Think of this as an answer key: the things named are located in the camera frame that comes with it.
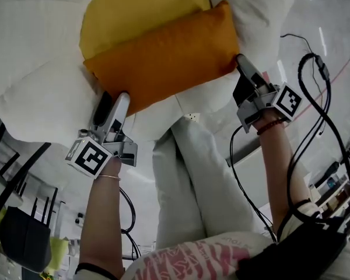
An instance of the orange pillow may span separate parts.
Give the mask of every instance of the orange pillow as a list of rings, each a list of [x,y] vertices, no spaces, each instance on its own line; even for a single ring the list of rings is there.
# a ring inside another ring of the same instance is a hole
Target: orange pillow
[[[86,60],[116,99],[128,92],[128,115],[236,69],[237,36],[229,4],[172,21]]]

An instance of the white cube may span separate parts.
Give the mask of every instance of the white cube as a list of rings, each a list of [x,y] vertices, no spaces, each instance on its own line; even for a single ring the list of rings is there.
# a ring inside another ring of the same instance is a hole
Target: white cube
[[[65,160],[76,170],[95,179],[111,157],[110,152],[87,136],[74,142]]]

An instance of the cable connector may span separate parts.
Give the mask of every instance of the cable connector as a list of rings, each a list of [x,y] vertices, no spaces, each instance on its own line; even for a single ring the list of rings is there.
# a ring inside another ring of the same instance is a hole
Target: cable connector
[[[330,80],[329,79],[329,70],[319,55],[317,55],[315,57],[315,61],[316,61],[317,66],[319,67],[319,73],[320,73],[321,77],[325,81],[329,81]]]

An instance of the bracelet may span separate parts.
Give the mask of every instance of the bracelet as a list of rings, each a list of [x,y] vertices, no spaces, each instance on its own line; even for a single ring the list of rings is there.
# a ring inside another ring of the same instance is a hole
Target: bracelet
[[[278,120],[275,120],[273,122],[270,122],[269,124],[266,124],[264,127],[260,128],[257,132],[257,135],[262,135],[265,131],[267,131],[268,129],[274,127],[275,125],[278,125],[278,124],[282,124],[283,122],[285,121],[285,118],[281,118],[281,119],[278,119]]]
[[[101,174],[98,177],[108,177],[110,179],[115,179],[115,180],[118,180],[118,181],[121,180],[118,176],[111,176],[111,175],[105,175],[105,174]]]

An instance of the red line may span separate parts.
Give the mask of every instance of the red line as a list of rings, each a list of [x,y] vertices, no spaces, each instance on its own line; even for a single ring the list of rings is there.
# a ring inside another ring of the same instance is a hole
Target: red line
[[[336,81],[336,80],[338,79],[338,77],[341,75],[341,73],[344,71],[344,69],[348,66],[349,63],[350,63],[350,58],[349,58],[349,60],[346,62],[346,64],[341,68],[341,70],[340,70],[339,73],[336,75],[336,77],[334,77],[334,79],[331,81],[331,84],[333,84],[333,82]],[[321,96],[324,92],[326,92],[326,90],[327,90],[327,89],[325,88],[325,89],[321,92],[321,94],[318,95],[318,96],[316,97],[315,101],[318,100],[318,99],[320,98],[320,96]],[[293,123],[294,121],[296,121],[302,114],[304,114],[310,107],[312,107],[311,104],[309,104],[306,108],[304,108],[304,109],[302,110],[302,112],[299,113],[299,114],[297,115],[297,117],[293,119],[292,123]]]

